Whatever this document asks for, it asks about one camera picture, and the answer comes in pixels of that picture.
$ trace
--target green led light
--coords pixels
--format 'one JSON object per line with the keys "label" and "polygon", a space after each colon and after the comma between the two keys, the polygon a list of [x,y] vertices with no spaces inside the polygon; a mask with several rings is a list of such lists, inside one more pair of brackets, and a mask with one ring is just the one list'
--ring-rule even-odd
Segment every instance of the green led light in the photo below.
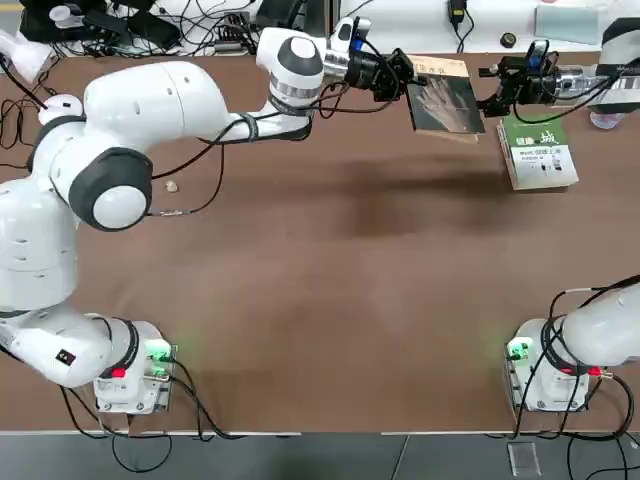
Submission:
{"label": "green led light", "polygon": [[171,346],[167,345],[165,341],[160,342],[148,342],[147,343],[147,352],[151,358],[154,360],[160,360],[162,358],[170,358],[171,357]]}

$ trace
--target green book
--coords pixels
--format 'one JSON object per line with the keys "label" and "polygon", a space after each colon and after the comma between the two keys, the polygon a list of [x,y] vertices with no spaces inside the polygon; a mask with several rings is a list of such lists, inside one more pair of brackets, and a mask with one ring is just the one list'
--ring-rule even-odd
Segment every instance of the green book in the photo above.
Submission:
{"label": "green book", "polygon": [[578,181],[559,119],[529,125],[506,117],[497,128],[514,190],[567,187]]}

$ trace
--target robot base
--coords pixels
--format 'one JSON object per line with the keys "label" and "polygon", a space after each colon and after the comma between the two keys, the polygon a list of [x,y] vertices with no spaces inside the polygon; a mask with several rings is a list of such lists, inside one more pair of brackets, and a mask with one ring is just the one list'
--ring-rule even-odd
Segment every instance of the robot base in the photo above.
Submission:
{"label": "robot base", "polygon": [[[542,360],[536,374],[531,379],[531,371],[540,358],[540,330],[546,320],[536,318],[526,322],[516,336],[507,344],[505,352],[505,375],[508,380],[509,395],[514,408],[522,404],[522,395],[531,380],[527,391],[525,407],[531,411],[564,412],[578,380],[578,389],[569,411],[579,410],[585,402],[589,389],[589,376],[581,375],[578,379],[563,373],[546,360]],[[509,357],[520,357],[510,360]]]}
{"label": "robot base", "polygon": [[97,378],[93,382],[100,412],[141,415],[168,410],[176,347],[167,343],[160,331],[148,322],[133,322],[140,336],[136,358],[119,378]]}

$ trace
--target power adapter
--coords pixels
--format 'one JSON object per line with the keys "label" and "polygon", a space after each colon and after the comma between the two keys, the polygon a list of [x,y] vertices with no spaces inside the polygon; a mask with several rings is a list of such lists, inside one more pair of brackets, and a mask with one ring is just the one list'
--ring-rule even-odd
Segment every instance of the power adapter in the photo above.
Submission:
{"label": "power adapter", "polygon": [[453,30],[456,32],[464,20],[464,12],[466,9],[467,0],[449,0],[449,22],[451,22]]}

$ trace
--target robotic arm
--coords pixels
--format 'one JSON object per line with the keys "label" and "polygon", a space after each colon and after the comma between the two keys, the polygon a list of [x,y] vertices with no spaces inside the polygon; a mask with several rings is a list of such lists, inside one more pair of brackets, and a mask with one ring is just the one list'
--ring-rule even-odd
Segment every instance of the robotic arm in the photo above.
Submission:
{"label": "robotic arm", "polygon": [[142,220],[152,193],[144,152],[158,142],[300,138],[325,73],[358,88],[388,88],[394,73],[386,63],[356,50],[369,26],[345,19],[328,44],[265,29],[257,63],[270,84],[258,112],[230,113],[214,80],[186,62],[98,78],[85,91],[84,115],[73,98],[52,97],[41,111],[31,175],[0,185],[0,349],[64,387],[93,382],[101,411],[158,408],[172,354],[160,332],[144,321],[82,315],[68,302],[78,224],[111,232]]}
{"label": "robotic arm", "polygon": [[605,30],[597,65],[557,65],[549,43],[536,41],[525,57],[480,69],[480,77],[497,77],[500,85],[478,108],[486,117],[505,116],[516,103],[568,106],[593,93],[588,107],[595,113],[630,113],[640,107],[639,44],[640,18],[620,18]]}

